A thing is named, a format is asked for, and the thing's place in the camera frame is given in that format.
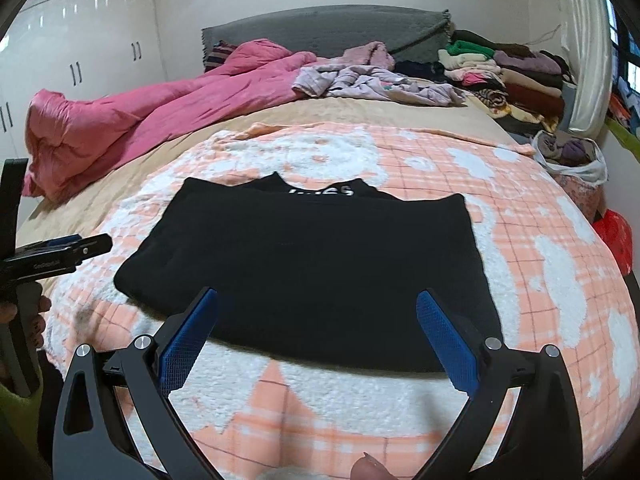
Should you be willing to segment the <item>right hand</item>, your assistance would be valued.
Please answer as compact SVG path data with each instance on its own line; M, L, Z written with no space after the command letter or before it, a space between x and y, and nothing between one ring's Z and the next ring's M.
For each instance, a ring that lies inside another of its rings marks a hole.
M356 460L350 471L350 480L397 480L378 460L368 453Z

